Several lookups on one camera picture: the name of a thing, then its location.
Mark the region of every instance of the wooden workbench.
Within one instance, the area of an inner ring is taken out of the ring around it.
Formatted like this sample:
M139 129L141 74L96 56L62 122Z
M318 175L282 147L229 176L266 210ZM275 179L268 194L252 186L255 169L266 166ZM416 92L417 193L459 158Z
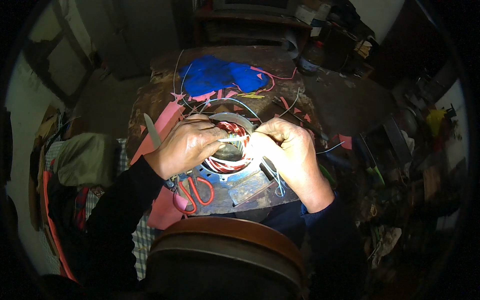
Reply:
M158 59L154 59L151 63L152 78L150 83L138 90L138 98L133 105L128 127L126 149L129 158L133 157L140 143L147 135L147 130L141 133L140 129L140 125L146 126L143 113L147 113L153 120L156 120L168 102L174 100L174 97L170 93L173 92L173 73L179 54L180 52L178 51L164 55ZM254 67L260 67L278 77L289 78L292 76L293 70L295 69L294 63L288 56L287 52L281 47L224 46L185 50L180 58L178 70L188 65L192 60L205 54L214 55L221 60L247 63ZM181 79L177 74L175 78L175 89L177 94L180 93L180 85ZM275 79L274 88L269 92L261 93L261 95L265 96L265 98L249 99L242 98L241 96L233 96L233 98L236 98L248 105L257 113L262 121L267 121L273 118L275 114L281 114L284 111L272 103L274 96L283 96L287 103L291 105L295 100L298 88L300 88L300 95L295 107L300 109L302 113L298 113L297 115L303 118L305 113L308 113L311 119L311 125L321 132L322 127L314 113L312 100L305 95L305 86L300 74L298 73L296 73L291 80ZM223 95L225 95L228 90L229 89L225 89ZM212 102L211 107L207 108L205 111L213 112L220 105L224 105L230 111L233 111L233 103L234 102L230 100L215 101ZM239 113L245 114L245 117L247 118L253 118L253 115L251 115L251 113L249 113L246 109L239 111ZM289 120L297 125L300 123L296 118L289 116L288 114L285 114L284 117L286 120ZM208 198L208 191L205 191L203 186L203 184L200 184L198 188L199 193L202 197ZM219 199L216 193L214 200L215 203L211 203L208 206L199 205L195 215L209 215L213 213L224 214L236 211L244 211L274 206L298 199L295 193L288 189L284 197L278 197L275 195L275 188L276 183L273 183L261 192L252 196L245 203L242 203L236 207L232 207L232 202L230 199L226 199L224 201Z

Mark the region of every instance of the left hand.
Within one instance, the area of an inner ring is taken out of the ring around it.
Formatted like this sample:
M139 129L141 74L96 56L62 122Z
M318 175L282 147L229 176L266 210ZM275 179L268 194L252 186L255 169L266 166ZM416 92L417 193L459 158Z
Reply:
M192 115L170 131L161 146L144 158L163 179L184 173L213 155L224 143L227 132L215 127L206 115Z

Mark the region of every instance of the hand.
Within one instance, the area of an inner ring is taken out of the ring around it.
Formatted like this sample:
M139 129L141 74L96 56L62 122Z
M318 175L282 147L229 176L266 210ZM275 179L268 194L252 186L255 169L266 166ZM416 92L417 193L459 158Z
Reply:
M178 122L162 145L144 158L161 178L169 179L201 164L225 147L217 140L226 137L227 132L215 127L207 116L192 115Z
M250 141L255 151L272 161L309 213L321 211L333 202L335 195L318 168L313 141L305 129L273 118L260 125Z

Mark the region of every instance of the red copper wire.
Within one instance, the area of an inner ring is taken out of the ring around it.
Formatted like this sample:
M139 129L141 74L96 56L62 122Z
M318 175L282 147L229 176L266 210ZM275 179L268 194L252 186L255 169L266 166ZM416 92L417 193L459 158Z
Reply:
M218 128L225 130L228 134L236 134L238 136L245 136L247 135L245 129L235 123L230 123L226 121L219 122L216 125ZM246 139L241 141L243 143L243 153L242 153L242 158L239 162L236 162L235 164L228 164L228 163L222 163L219 161L213 160L211 157L207 158L205 162L207 163L208 166L210 166L213 171L216 171L218 173L224 173L228 174L234 171L238 171L242 168L244 168L252 159L250 157L247 157L247 145L250 140L250 137L248 136Z

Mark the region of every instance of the red scissors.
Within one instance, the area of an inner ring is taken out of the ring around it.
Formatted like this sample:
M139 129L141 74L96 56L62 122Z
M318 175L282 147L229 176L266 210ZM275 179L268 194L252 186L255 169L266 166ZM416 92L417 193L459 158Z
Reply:
M215 196L215 192L213 190L213 186L212 184L206 180L206 179L203 179L201 177L197 177L197 180L200 181L200 182L203 182L205 183L208 188L210 189L210 198L208 199L207 202L203 202L202 199L200 198L200 195L198 194L198 191L197 191L197 188L195 187L195 184L193 183L193 179L191 178L191 176L188 176L186 175L185 173L182 173L182 174L179 174L178 175L179 177L179 186L181 188L181 190L185 193L185 195L187 196L188 200L190 200L190 202L192 203L192 206L193 206L193 209L191 211L186 211L184 209L181 209L178 204L177 204L177 201L175 201L175 195L176 193L173 193L173 206L178 209L178 211L180 211L181 213L184 213L186 215L191 215L193 214L194 212L197 211L197 204L195 203L195 201L193 200L192 198L192 195L190 195L190 193L187 191L187 189L185 189L185 187L183 186L182 182L185 180L185 179L188 179L188 183L190 184L190 188L191 190L193 191L193 194L195 195L195 197L197 197L198 199L198 202L202 205L209 205L212 201L213 201L213 197Z

